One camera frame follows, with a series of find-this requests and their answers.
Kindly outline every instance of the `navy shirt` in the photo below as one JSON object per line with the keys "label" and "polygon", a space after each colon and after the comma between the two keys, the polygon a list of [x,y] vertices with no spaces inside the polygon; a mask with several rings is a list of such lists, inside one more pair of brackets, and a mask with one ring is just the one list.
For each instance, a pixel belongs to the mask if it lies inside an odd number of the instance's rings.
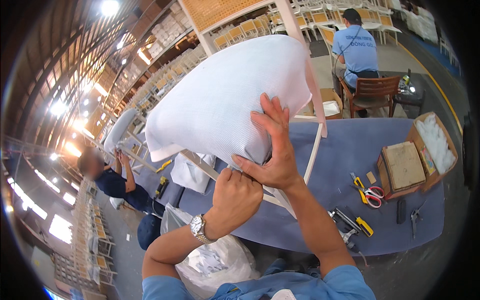
{"label": "navy shirt", "polygon": [[335,32],[332,52],[345,58],[345,81],[357,86],[357,76],[350,72],[378,71],[377,44],[373,36],[360,25]]}
{"label": "navy shirt", "polygon": [[95,180],[97,187],[104,192],[105,195],[114,198],[123,198],[136,210],[144,211],[149,199],[147,191],[140,185],[135,184],[135,190],[126,192],[125,182],[127,182],[127,180],[112,170],[112,168],[104,170],[102,175]]}

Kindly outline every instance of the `hand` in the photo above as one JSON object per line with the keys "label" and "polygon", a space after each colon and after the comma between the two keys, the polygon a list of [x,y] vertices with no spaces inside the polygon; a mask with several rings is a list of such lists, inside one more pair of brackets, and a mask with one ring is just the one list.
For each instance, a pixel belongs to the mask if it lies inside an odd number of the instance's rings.
{"label": "hand", "polygon": [[120,162],[122,165],[126,166],[130,164],[130,157],[124,154],[122,151],[120,151]]}
{"label": "hand", "polygon": [[278,97],[272,101],[267,94],[260,96],[263,113],[251,111],[253,121],[264,126],[272,138],[272,158],[263,166],[259,166],[246,158],[232,155],[233,161],[258,182],[277,189],[286,190],[303,178],[297,170],[293,146],[288,138],[288,108],[282,109]]}
{"label": "hand", "polygon": [[213,193],[213,207],[204,215],[205,235],[216,240],[240,227],[260,207],[262,185],[245,173],[229,168],[218,176]]}

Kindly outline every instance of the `blue shirt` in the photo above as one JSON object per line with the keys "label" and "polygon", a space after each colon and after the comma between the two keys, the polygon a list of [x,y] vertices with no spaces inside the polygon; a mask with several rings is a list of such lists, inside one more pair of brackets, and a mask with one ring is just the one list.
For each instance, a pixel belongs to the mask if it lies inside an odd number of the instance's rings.
{"label": "blue shirt", "polygon": [[347,70],[344,79],[353,88],[357,86],[357,76],[349,70],[378,71],[377,44],[373,36],[360,25],[351,25],[335,32],[332,51],[345,58]]}
{"label": "blue shirt", "polygon": [[[183,282],[169,276],[150,276],[143,280],[143,300],[193,300]],[[375,295],[352,265],[341,265],[325,278],[307,274],[280,272],[259,279],[222,284],[210,300],[257,300],[262,295],[273,297],[288,288],[297,300],[374,300]]]}
{"label": "blue shirt", "polygon": [[149,199],[148,192],[138,184],[136,184],[135,190],[126,192],[125,182],[127,182],[127,180],[112,170],[112,168],[104,170],[102,175],[95,180],[97,187],[105,193],[105,195],[114,198],[123,198],[136,210],[143,211]]}

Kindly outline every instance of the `sleeve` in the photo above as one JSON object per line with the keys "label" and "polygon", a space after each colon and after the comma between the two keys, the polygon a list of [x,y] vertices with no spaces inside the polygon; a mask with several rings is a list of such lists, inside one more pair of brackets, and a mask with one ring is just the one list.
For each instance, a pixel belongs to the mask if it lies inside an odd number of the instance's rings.
{"label": "sleeve", "polygon": [[143,280],[142,287],[142,300],[194,300],[178,278],[150,276]]}
{"label": "sleeve", "polygon": [[340,39],[340,35],[338,34],[338,32],[335,32],[334,36],[333,36],[333,46],[332,46],[332,52],[335,53],[335,54],[340,54],[342,53],[342,49],[341,49],[341,46],[340,46],[340,43],[339,43],[339,40]]}
{"label": "sleeve", "polygon": [[342,294],[347,299],[374,300],[375,295],[363,280],[357,267],[341,265],[328,272],[324,282],[336,293]]}
{"label": "sleeve", "polygon": [[114,198],[127,198],[125,180],[120,176],[109,176],[104,184],[103,192]]}

